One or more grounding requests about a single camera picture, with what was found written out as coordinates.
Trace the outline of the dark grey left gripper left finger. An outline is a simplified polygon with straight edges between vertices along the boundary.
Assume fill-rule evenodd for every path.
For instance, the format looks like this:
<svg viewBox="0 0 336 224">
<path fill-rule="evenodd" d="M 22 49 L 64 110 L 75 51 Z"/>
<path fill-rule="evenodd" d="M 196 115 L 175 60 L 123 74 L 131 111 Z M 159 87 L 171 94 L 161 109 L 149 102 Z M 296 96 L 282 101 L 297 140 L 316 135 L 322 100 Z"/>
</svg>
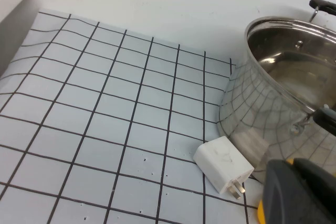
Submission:
<svg viewBox="0 0 336 224">
<path fill-rule="evenodd" d="M 266 223 L 335 223 L 335 208 L 326 208 L 283 160 L 267 164 L 263 208 Z"/>
</svg>

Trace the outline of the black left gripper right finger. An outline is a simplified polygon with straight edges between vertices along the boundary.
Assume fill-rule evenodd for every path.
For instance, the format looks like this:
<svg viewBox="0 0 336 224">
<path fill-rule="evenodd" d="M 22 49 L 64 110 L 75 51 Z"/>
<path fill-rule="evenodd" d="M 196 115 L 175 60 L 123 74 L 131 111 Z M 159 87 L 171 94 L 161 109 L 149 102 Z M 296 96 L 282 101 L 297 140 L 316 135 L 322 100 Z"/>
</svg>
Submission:
<svg viewBox="0 0 336 224">
<path fill-rule="evenodd" d="M 314 196 L 326 208 L 335 208 L 335 177 L 304 158 L 295 158 L 292 165 Z"/>
</svg>

